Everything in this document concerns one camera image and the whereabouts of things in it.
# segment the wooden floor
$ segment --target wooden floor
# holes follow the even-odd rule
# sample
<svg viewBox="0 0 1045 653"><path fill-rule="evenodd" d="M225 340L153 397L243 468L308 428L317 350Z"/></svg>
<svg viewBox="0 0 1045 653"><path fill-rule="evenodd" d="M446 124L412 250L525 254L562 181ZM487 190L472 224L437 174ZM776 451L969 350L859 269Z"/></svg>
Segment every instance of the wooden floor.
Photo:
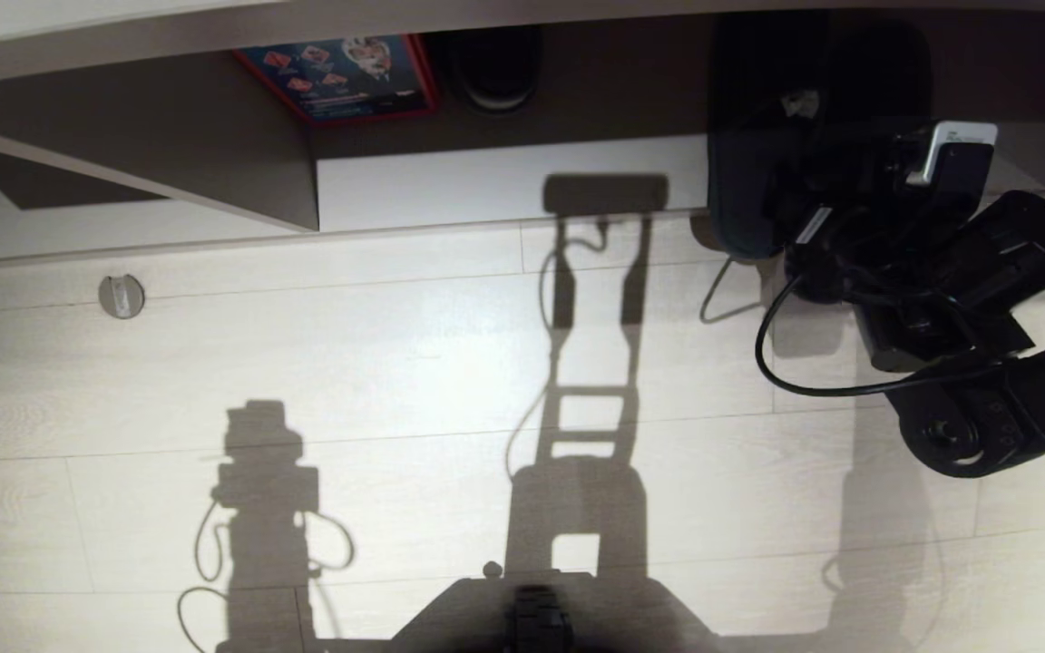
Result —
<svg viewBox="0 0 1045 653"><path fill-rule="evenodd" d="M630 270L640 229L573 224L574 300L552 224L0 269L0 652L468 650L539 580L619 650L1045 653L1045 458L940 476L882 397L772 389L770 270L673 215ZM1045 295L1020 318L1045 347ZM768 355L878 376L846 310ZM629 466L536 453L582 429Z"/></svg>

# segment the box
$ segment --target box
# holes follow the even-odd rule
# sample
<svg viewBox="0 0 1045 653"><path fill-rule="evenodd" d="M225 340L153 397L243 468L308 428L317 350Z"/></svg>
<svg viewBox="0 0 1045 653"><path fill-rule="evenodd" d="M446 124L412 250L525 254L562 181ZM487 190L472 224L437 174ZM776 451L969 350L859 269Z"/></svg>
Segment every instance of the box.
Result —
<svg viewBox="0 0 1045 653"><path fill-rule="evenodd" d="M235 54L316 127L426 114L437 103L417 34L330 38Z"/></svg>

